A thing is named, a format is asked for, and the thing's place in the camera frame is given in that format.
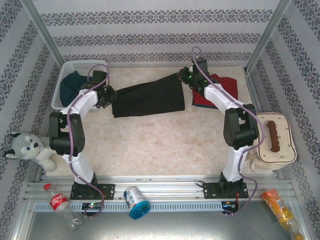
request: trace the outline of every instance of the patterned wallpaper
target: patterned wallpaper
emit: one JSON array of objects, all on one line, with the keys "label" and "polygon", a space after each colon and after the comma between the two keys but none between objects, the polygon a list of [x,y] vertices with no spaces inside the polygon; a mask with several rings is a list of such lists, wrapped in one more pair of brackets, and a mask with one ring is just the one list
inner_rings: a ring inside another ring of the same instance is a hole
[{"label": "patterned wallpaper", "polygon": [[292,179],[311,239],[320,239],[319,17],[319,1],[292,1],[251,73],[263,111],[290,121],[298,159],[282,172]]},{"label": "patterned wallpaper", "polygon": [[34,162],[7,159],[13,131],[48,132],[49,103],[60,69],[19,0],[0,0],[0,240],[11,233]]},{"label": "patterned wallpaper", "polygon": [[65,60],[112,67],[181,66],[194,45],[211,66],[245,66],[278,2],[34,0]]}]

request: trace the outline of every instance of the plastic basket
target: plastic basket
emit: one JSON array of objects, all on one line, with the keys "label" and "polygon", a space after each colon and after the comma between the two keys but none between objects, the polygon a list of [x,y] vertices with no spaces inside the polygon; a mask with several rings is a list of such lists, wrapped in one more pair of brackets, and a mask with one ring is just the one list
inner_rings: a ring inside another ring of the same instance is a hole
[{"label": "plastic basket", "polygon": [[[74,71],[77,71],[82,76],[87,76],[90,68],[92,68],[96,64],[107,65],[107,62],[104,60],[75,60],[75,61],[67,61],[63,64],[58,81],[55,86],[53,98],[51,101],[51,107],[54,110],[63,110],[66,108],[62,105],[61,100],[60,100],[60,83],[61,83],[61,81],[66,76],[73,73]],[[104,72],[107,71],[105,66],[97,66],[93,70],[101,70]]]}]

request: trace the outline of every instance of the white bag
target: white bag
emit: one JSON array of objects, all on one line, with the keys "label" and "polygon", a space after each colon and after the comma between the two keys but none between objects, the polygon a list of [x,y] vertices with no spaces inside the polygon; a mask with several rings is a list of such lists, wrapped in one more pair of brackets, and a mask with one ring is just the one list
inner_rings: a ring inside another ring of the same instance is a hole
[{"label": "white bag", "polygon": [[[285,115],[275,112],[264,112],[256,115],[265,128],[266,138],[261,146],[248,153],[247,161],[252,161],[251,169],[255,171],[255,166],[263,169],[278,170],[297,159],[297,151],[292,138],[290,124]],[[271,137],[267,124],[274,121],[280,146],[280,151],[272,152]],[[261,128],[258,124],[259,138],[253,145],[257,145],[261,140]]]}]

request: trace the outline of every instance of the husky plush toy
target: husky plush toy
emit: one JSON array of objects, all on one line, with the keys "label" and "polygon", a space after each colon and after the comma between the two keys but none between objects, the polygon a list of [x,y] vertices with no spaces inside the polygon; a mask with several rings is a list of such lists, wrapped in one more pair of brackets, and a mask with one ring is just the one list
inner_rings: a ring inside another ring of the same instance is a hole
[{"label": "husky plush toy", "polygon": [[11,136],[14,137],[12,149],[4,154],[6,158],[32,160],[47,172],[56,169],[57,165],[50,157],[57,153],[50,148],[48,138],[40,139],[34,134],[24,132],[12,132]]}]

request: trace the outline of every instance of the red polka dot cloth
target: red polka dot cloth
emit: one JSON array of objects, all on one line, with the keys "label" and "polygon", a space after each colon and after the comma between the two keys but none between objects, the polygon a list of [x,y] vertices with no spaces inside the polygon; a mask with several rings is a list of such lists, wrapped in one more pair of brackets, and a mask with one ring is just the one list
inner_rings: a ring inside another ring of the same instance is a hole
[{"label": "red polka dot cloth", "polygon": [[[238,100],[237,80],[231,77],[219,77],[217,74],[212,74],[210,77],[213,79],[217,79],[219,83],[221,83],[221,86],[224,88],[224,90],[226,90],[232,97]],[[217,109],[216,105],[205,99],[200,95],[200,93],[196,92],[195,90],[192,91],[192,97],[193,106]]]}]

